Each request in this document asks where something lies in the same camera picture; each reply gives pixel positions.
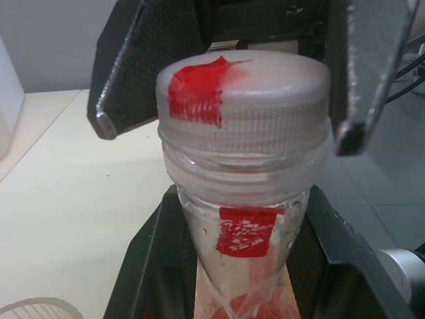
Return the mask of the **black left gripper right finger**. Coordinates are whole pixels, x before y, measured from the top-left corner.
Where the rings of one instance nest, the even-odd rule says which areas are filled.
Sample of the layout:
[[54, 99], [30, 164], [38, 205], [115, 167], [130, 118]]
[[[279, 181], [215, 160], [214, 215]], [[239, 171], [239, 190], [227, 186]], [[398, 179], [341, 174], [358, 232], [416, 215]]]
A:
[[288, 272], [302, 318], [410, 318], [374, 250], [328, 202], [309, 193]]

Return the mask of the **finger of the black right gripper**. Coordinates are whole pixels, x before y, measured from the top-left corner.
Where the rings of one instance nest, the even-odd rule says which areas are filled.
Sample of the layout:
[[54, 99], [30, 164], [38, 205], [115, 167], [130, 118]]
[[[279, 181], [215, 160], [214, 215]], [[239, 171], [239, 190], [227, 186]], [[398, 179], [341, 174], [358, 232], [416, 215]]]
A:
[[337, 156], [366, 148], [386, 104], [419, 1], [331, 1], [325, 61]]
[[206, 51], [206, 1], [117, 1], [96, 45], [87, 118], [114, 140], [157, 118], [156, 78]]

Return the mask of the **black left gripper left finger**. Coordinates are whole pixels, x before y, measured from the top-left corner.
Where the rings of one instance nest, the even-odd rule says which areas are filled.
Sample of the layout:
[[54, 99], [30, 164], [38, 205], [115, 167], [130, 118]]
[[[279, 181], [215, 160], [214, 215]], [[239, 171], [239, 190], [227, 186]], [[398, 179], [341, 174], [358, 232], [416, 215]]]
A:
[[131, 240], [105, 318], [193, 318], [197, 254], [172, 185]]

